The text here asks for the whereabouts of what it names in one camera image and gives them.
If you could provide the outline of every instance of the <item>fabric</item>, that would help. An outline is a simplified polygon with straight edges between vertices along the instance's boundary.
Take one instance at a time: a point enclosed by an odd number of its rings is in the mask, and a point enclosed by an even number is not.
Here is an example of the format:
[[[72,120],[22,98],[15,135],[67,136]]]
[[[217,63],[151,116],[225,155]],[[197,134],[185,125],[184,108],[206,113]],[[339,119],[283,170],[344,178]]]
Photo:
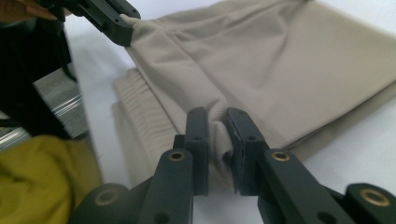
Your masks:
[[[32,138],[0,153],[0,223],[67,223],[99,184],[94,156],[83,143]]]
[[[396,80],[393,38],[314,1],[226,1],[154,21],[124,19],[134,26],[127,50],[138,69],[129,77],[144,80],[172,124],[155,135],[172,141],[168,131],[184,133],[186,113],[204,106],[212,161],[224,175],[229,170],[222,157],[232,151],[224,126],[227,106],[246,110],[269,146],[282,148]],[[135,86],[116,87],[121,99],[124,88]],[[134,126],[155,118],[128,121]],[[154,134],[147,134],[154,142]]]

